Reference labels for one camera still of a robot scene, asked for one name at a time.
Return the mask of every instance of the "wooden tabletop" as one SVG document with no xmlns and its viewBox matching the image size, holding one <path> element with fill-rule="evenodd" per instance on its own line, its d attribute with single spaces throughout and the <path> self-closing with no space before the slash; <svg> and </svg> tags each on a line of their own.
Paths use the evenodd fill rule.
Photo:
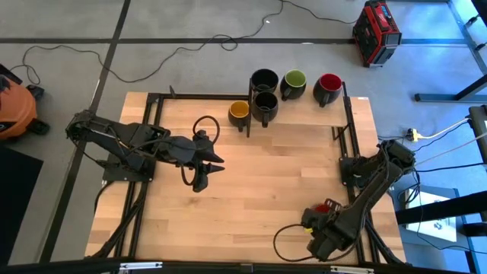
<svg viewBox="0 0 487 274">
<path fill-rule="evenodd" d="M 120 122 L 140 123 L 146 98 L 147 93 L 129 92 Z M 225 159 L 225 170 L 210 174 L 208 188 L 194 193 L 183 184 L 179 168 L 157 164 L 148 187 L 138 258 L 284 263 L 272 248 L 278 229 L 299 223 L 306 207 L 326 198 L 348 204 L 338 169 L 341 151 L 331 133 L 331 126 L 346 125 L 342 98 L 324 109 L 309 91 L 299 100 L 280 101 L 278 116 L 269 128 L 253 120 L 250 138 L 228 122 L 230 104 L 228 100 L 164 100 L 160 126 L 169 129 L 171 135 L 191 138 L 193 123 L 203 115 L 212 115 L 220 122 L 215 153 Z M 377 134 L 368 99 L 352 98 L 352 109 L 361 153 L 374 155 Z M 215 136 L 211 121 L 200 123 L 199 128 L 206 129 L 210 139 Z M 101 196 L 86 255 L 98 251 L 119 224 L 127 185 L 114 183 Z M 404 260 L 389 196 L 376 204 L 372 216 L 386 244 Z M 123 254 L 128 252 L 131 230 L 129 227 Z M 310 235 L 302 228 L 291 228 L 282 232 L 277 248 L 287 258 L 309 256 L 309 240 Z M 364 248 L 370 259 L 368 244 Z M 356 264 L 356 252 L 337 262 Z"/>
</svg>

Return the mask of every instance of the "mug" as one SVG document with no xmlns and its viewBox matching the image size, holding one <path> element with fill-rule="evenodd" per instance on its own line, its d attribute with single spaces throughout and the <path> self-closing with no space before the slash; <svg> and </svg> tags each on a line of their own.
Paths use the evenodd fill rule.
<svg viewBox="0 0 487 274">
<path fill-rule="evenodd" d="M 306 90 L 306 75 L 297 69 L 287 72 L 281 81 L 282 100 L 298 99 Z"/>
<path fill-rule="evenodd" d="M 262 68 L 255 71 L 250 78 L 250 86 L 255 92 L 274 92 L 279 83 L 279 77 L 270 69 Z"/>
<path fill-rule="evenodd" d="M 259 92 L 252 101 L 252 115 L 266 128 L 277 115 L 277 97 L 271 92 Z"/>
<path fill-rule="evenodd" d="M 248 115 L 249 104 L 245 101 L 233 102 L 228 108 L 228 121 L 238 128 L 238 132 L 242 132 L 247 125 Z"/>
<path fill-rule="evenodd" d="M 320 107 L 325 107 L 338 98 L 341 90 L 342 79 L 334 74 L 326 73 L 314 85 L 313 97 L 320 103 Z"/>
</svg>

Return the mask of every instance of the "plug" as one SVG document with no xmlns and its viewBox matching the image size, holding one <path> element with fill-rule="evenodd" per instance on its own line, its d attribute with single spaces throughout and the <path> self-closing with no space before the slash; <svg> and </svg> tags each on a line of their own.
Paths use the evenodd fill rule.
<svg viewBox="0 0 487 274">
<path fill-rule="evenodd" d="M 410 142 L 417 142 L 419 140 L 419 133 L 418 133 L 418 130 L 416 129 L 408 129 L 407 133 L 406 133 L 406 140 L 410 141 Z"/>
</svg>

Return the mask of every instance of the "black mat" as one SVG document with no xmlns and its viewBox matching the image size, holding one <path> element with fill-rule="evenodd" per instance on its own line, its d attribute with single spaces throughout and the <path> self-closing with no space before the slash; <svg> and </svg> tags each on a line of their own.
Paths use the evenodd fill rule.
<svg viewBox="0 0 487 274">
<path fill-rule="evenodd" d="M 0 145 L 0 266 L 10 259 L 43 161 Z"/>
</svg>

